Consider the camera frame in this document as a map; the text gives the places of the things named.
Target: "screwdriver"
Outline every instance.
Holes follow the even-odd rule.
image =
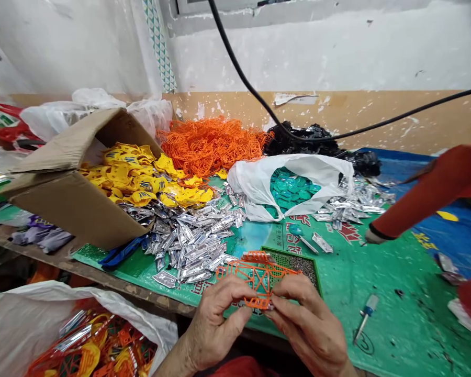
[[[356,336],[354,337],[354,344],[356,344],[357,339],[363,332],[363,328],[366,325],[366,322],[368,321],[368,317],[371,317],[373,312],[375,311],[375,308],[377,307],[378,304],[378,296],[377,295],[371,295],[368,301],[366,302],[365,308],[361,312],[361,315],[363,316],[363,320],[361,321],[361,325],[357,329]]]

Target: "finger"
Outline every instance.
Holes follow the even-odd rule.
[[[218,328],[216,333],[217,339],[220,339],[222,344],[230,349],[237,337],[241,335],[252,313],[253,310],[250,307],[240,307]]]
[[[272,293],[298,301],[321,319],[331,315],[330,309],[305,275],[286,275],[275,285]]]
[[[307,368],[309,368],[310,371],[316,370],[320,360],[307,344],[307,341],[302,336],[301,331],[276,310],[265,311],[264,315],[276,325],[277,329],[281,331],[286,336],[286,338],[288,338],[291,347],[304,362]]]
[[[244,297],[256,297],[256,292],[241,279],[228,282],[222,286],[222,288],[219,289],[213,297],[215,299],[215,314],[223,314],[232,302],[239,301]]]
[[[235,275],[235,274],[228,274],[222,280],[218,281],[218,283],[216,283],[215,285],[212,285],[210,287],[210,292],[211,292],[211,294],[216,294],[217,292],[221,291],[224,287],[226,287],[227,285],[230,285],[234,282],[243,282],[244,283],[244,280],[237,277],[237,275]]]
[[[303,331],[305,339],[316,354],[329,354],[331,337],[324,328],[328,326],[327,322],[316,317],[305,307],[293,304],[285,298],[272,295],[271,301],[275,306],[274,311],[279,311]]]

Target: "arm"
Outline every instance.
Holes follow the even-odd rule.
[[[357,376],[347,355],[342,324],[306,276],[285,276],[273,289],[272,303],[275,309],[264,314],[288,338],[314,376]]]
[[[255,296],[256,292],[235,275],[206,289],[186,333],[153,377],[191,377],[223,360],[250,320],[252,311],[241,307],[227,320],[223,313],[233,301]]]

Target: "table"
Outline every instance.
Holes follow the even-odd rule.
[[[193,306],[185,305],[179,301],[164,297],[157,293],[153,293],[142,287],[118,279],[103,271],[96,270],[86,264],[72,260],[70,258],[71,253],[75,252],[85,244],[77,238],[67,243],[56,253],[45,254],[39,247],[35,245],[20,246],[8,241],[10,235],[15,231],[16,228],[14,227],[0,225],[1,247],[14,251],[25,257],[57,267],[61,270],[82,276],[100,284],[105,288],[122,293],[126,298],[131,298],[131,301],[133,301],[135,305],[142,307],[145,310],[150,311],[153,310],[153,307],[157,307],[162,311],[173,315],[179,314],[186,317],[193,317],[195,314],[196,308]],[[278,349],[287,353],[293,353],[291,346],[284,339],[250,329],[244,329],[242,336],[265,347]],[[374,376],[373,374],[360,369],[356,369],[356,371],[360,377]]]

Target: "wall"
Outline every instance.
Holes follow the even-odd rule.
[[[0,0],[0,87],[66,97],[160,93],[141,0]]]
[[[296,126],[318,122],[342,133],[471,88],[471,1],[399,3],[311,0],[228,12],[223,22],[257,90],[319,95],[309,107],[284,105],[280,119]],[[178,112],[194,118],[203,105],[206,115],[268,125],[261,107],[238,93],[245,87],[212,16],[179,17],[161,5],[178,89],[186,93],[176,102]],[[235,18],[248,27],[233,28]],[[333,104],[328,96],[343,99]],[[367,135],[345,139],[345,145],[433,153],[471,142],[471,97]]]

